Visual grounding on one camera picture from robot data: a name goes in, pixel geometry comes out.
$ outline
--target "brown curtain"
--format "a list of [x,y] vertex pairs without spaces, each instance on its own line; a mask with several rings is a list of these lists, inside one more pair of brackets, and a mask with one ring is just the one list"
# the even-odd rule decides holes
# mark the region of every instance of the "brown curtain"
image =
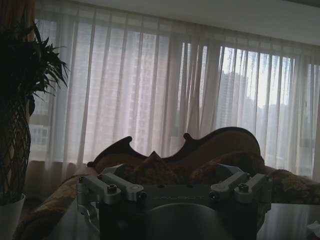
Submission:
[[10,28],[25,22],[29,27],[35,19],[35,0],[0,0],[0,26]]

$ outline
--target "ceiling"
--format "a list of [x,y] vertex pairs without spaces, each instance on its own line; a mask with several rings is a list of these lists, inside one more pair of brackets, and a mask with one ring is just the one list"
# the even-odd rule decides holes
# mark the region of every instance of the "ceiling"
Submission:
[[283,0],[78,0],[320,46],[320,8]]

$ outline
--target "white pot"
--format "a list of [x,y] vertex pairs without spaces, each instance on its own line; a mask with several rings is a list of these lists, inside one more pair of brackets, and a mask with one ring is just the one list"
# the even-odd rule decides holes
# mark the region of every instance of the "white pot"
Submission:
[[20,214],[26,196],[21,194],[21,199],[14,203],[0,206],[0,238],[12,240],[16,227],[19,223]]

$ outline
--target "cushion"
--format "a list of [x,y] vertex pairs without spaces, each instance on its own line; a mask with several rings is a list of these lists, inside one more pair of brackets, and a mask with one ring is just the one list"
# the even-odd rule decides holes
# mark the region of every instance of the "cushion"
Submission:
[[206,162],[194,170],[189,178],[191,184],[216,184],[225,179],[219,179],[216,174],[218,164],[236,166],[245,173],[254,176],[257,173],[265,174],[265,162],[263,158],[254,153],[246,151],[223,154]]
[[179,182],[175,173],[155,151],[134,168],[129,179],[132,183],[145,185],[169,185]]
[[128,164],[128,165],[139,165],[142,160],[140,158],[131,156],[129,154],[117,153],[117,154],[108,154],[101,158],[96,165],[94,166],[98,174],[100,174],[105,168],[119,165],[119,164]]

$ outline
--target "potted plant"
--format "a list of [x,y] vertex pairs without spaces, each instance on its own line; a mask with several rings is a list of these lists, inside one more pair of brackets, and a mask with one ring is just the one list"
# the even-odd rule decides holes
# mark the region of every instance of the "potted plant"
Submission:
[[25,196],[34,95],[67,85],[67,66],[36,24],[0,27],[0,236],[12,239]]

